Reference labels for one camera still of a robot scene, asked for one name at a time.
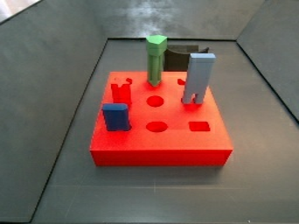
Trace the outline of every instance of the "blue block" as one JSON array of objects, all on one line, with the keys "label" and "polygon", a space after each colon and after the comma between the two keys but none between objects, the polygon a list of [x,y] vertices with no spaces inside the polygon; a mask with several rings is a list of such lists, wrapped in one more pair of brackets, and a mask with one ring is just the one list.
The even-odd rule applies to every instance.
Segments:
[{"label": "blue block", "polygon": [[107,124],[107,131],[131,130],[129,108],[125,103],[105,103],[102,110]]}]

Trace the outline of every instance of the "green peg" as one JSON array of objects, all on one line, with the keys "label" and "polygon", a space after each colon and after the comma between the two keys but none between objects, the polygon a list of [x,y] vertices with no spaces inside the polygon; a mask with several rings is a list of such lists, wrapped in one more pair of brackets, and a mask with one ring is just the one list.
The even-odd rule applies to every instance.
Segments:
[{"label": "green peg", "polygon": [[167,37],[162,35],[146,38],[147,50],[147,81],[157,87],[162,81],[165,67],[165,51],[167,48]]}]

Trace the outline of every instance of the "rectangular hole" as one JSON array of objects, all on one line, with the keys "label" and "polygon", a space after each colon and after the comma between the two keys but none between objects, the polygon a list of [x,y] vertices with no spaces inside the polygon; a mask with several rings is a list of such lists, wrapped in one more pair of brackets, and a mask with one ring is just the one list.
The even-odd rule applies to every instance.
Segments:
[{"label": "rectangular hole", "polygon": [[191,131],[212,131],[212,126],[208,122],[190,122]]}]

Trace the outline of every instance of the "table surface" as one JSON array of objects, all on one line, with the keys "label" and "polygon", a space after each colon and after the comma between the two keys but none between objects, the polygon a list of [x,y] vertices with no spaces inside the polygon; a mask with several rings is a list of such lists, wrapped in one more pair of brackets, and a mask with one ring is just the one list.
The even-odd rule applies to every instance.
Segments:
[{"label": "table surface", "polygon": [[210,87],[234,143],[225,167],[97,167],[90,140],[111,71],[146,70],[146,42],[110,40],[34,223],[298,222],[298,124],[236,42],[210,47]]}]

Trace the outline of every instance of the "red base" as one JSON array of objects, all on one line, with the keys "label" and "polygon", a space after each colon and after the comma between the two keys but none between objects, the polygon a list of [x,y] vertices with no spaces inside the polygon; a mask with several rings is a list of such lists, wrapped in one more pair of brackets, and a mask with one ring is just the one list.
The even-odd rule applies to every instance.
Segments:
[{"label": "red base", "polygon": [[90,146],[95,164],[225,165],[233,145],[212,90],[202,105],[185,105],[186,73],[165,72],[161,85],[153,87],[147,72],[114,72],[102,103],[114,102],[110,86],[119,77],[133,80],[133,129],[107,131],[99,112]]}]

